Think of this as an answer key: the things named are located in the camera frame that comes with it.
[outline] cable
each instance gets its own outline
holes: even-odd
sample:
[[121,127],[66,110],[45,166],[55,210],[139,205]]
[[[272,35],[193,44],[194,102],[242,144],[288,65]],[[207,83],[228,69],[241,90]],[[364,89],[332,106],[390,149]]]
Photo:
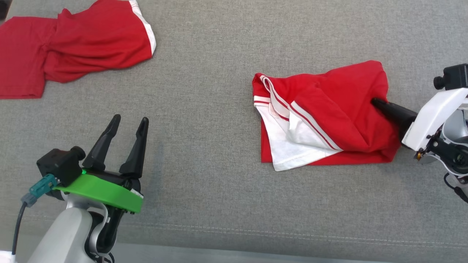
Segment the cable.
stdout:
[[21,198],[21,202],[26,202],[28,204],[26,207],[32,207],[39,197],[50,192],[57,185],[57,179],[53,175],[48,174],[29,189],[29,193]]
[[116,263],[116,259],[112,255],[112,253],[109,253],[110,259],[112,260],[112,263]]
[[26,209],[27,205],[28,203],[23,202],[23,205],[21,206],[20,212],[18,214],[18,219],[16,220],[15,235],[13,236],[13,248],[11,249],[12,255],[16,255],[16,246],[18,245],[18,234],[20,232],[21,219],[23,218],[24,209]]
[[447,177],[448,177],[448,175],[449,175],[449,173],[446,173],[446,174],[444,175],[444,182],[445,182],[445,184],[446,184],[448,187],[450,187],[452,190],[455,190],[455,187],[451,186],[451,185],[447,182]]

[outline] red cloth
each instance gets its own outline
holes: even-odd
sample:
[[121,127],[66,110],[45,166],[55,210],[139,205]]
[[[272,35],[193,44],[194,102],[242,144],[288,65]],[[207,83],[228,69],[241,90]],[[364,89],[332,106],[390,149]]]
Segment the red cloth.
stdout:
[[[310,114],[311,121],[315,121],[317,129],[311,130],[317,137],[324,139],[325,147],[342,150],[309,165],[382,163],[393,160],[400,147],[398,127],[371,105],[374,97],[387,100],[387,77],[380,62],[367,61],[319,75],[267,77],[270,82],[265,81],[266,85],[262,81],[265,77],[261,73],[255,75],[252,82],[254,98],[270,101],[274,114],[284,120],[289,120],[291,114],[298,114],[294,107],[301,108]],[[263,119],[261,133],[262,162],[272,162]]]
[[98,0],[74,15],[63,9],[57,19],[6,21],[0,26],[0,99],[40,98],[45,80],[69,82],[151,58],[154,35],[138,12],[136,1]]

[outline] gray mat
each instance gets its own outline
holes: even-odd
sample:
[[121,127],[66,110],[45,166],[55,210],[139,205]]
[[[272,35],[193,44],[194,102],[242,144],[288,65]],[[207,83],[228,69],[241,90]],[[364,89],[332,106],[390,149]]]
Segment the gray mat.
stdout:
[[[55,17],[92,0],[16,0],[9,16]],[[106,163],[118,169],[150,119],[139,215],[120,242],[387,262],[461,262],[468,206],[401,149],[391,164],[303,167],[260,163],[256,72],[322,73],[383,63],[389,100],[419,110],[434,76],[468,60],[465,0],[139,1],[154,58],[133,68],[48,82],[40,100],[0,101],[0,231],[52,148],[89,151],[111,117],[122,122]],[[41,199],[22,232],[43,234],[64,203]]]
[[[11,249],[11,235],[13,232],[8,233],[8,237],[0,235],[0,249]],[[20,263],[27,262],[41,239],[42,236],[22,234],[18,240],[16,260]],[[125,243],[115,244],[112,254],[117,263],[385,263]]]

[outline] white stripe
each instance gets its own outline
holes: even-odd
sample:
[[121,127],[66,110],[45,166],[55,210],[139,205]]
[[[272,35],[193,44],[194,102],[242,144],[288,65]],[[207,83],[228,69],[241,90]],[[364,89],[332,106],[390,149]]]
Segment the white stripe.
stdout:
[[130,5],[132,6],[133,13],[141,20],[143,25],[145,26],[146,34],[148,35],[149,43],[151,45],[151,55],[154,54],[154,50],[156,49],[156,38],[154,37],[153,30],[151,29],[151,25],[146,22],[141,14],[141,10],[138,7],[138,3],[136,0],[130,0]]
[[254,101],[259,101],[259,102],[268,102],[270,103],[270,98],[268,97],[260,97],[260,96],[254,96]]
[[268,90],[268,92],[270,92],[270,88],[265,85],[265,81],[264,81],[265,78],[266,78],[265,75],[260,76],[260,81],[263,82],[263,86],[265,86],[265,89]]
[[[327,143],[324,137],[320,135],[310,124],[305,120],[302,116],[299,116],[296,112],[291,110],[291,115],[289,116],[289,129],[288,133],[286,134],[288,140],[298,143],[298,144],[304,144],[304,145],[311,145],[311,146],[316,146],[320,148],[325,148],[325,149],[331,149],[333,150],[332,147]],[[298,129],[299,122],[302,124],[305,124],[308,128],[308,133],[307,133],[307,140],[308,142],[306,143],[303,138],[298,138],[298,136],[303,135],[301,131]]]
[[283,171],[323,159],[339,151],[290,142],[286,139],[288,122],[271,115],[265,107],[257,107],[270,142],[275,171]]
[[134,193],[135,195],[137,195],[138,197],[140,197],[141,199],[143,199],[143,195],[138,193],[138,191],[136,191],[135,189],[132,188],[132,190],[130,190],[130,192]]
[[275,94],[285,105],[288,105],[288,104],[276,93],[275,87],[273,86],[273,83],[271,82],[271,80],[266,76],[261,76],[260,79],[262,80],[262,83],[265,86],[265,88],[268,91],[270,91],[271,104],[273,105],[273,108],[275,109],[275,111],[279,115],[285,118],[289,118],[289,109],[283,106],[281,103],[279,103],[279,101],[275,97]]
[[269,104],[266,104],[266,103],[261,103],[261,102],[256,102],[254,103],[254,106],[257,107],[257,106],[260,106],[260,107],[268,107]]
[[328,134],[325,133],[325,131],[318,125],[318,123],[315,121],[314,117],[310,115],[307,111],[305,111],[303,108],[301,108],[296,102],[292,102],[291,106],[300,114],[302,114],[312,125],[313,127],[310,127],[310,123],[307,120],[304,120],[304,122],[312,129],[312,131],[316,132],[315,129],[320,133],[317,134],[319,137],[323,136],[328,143],[330,143],[333,148],[336,150],[342,150],[331,138],[328,136]]

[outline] white sleeve trim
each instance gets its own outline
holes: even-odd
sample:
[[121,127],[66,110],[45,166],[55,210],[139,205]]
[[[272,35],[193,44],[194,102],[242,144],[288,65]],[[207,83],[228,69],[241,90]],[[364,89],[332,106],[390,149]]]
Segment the white sleeve trim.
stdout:
[[268,97],[261,97],[261,96],[254,96],[255,102],[267,102],[270,103],[270,98]]
[[318,123],[315,121],[314,117],[310,115],[307,111],[305,111],[303,108],[301,108],[296,102],[291,103],[291,112],[299,113],[299,115],[296,114],[296,116],[304,121],[305,124],[307,124],[310,129],[316,133],[316,135],[319,138],[323,139],[323,142],[326,143],[328,146],[330,146],[331,149],[333,150],[338,150],[342,151],[342,149],[328,136],[328,134],[325,133],[325,131],[318,125]]
[[276,93],[273,83],[267,76],[262,75],[260,77],[260,80],[265,86],[265,89],[268,90],[268,92],[270,93],[271,104],[273,108],[275,109],[275,111],[282,117],[288,119],[289,118],[289,109],[287,108],[288,103],[283,98],[281,98],[278,95],[278,93]]
[[337,150],[296,144],[286,138],[288,122],[271,115],[268,108],[256,107],[262,116],[270,142],[271,158],[275,171],[284,171],[323,159],[338,153]]
[[156,49],[156,38],[154,37],[153,30],[151,29],[151,25],[146,22],[143,15],[141,14],[140,7],[138,7],[138,3],[136,0],[130,0],[130,5],[132,6],[133,13],[141,20],[143,25],[145,26],[146,34],[148,35],[149,43],[151,45],[151,55],[154,54],[154,50]]

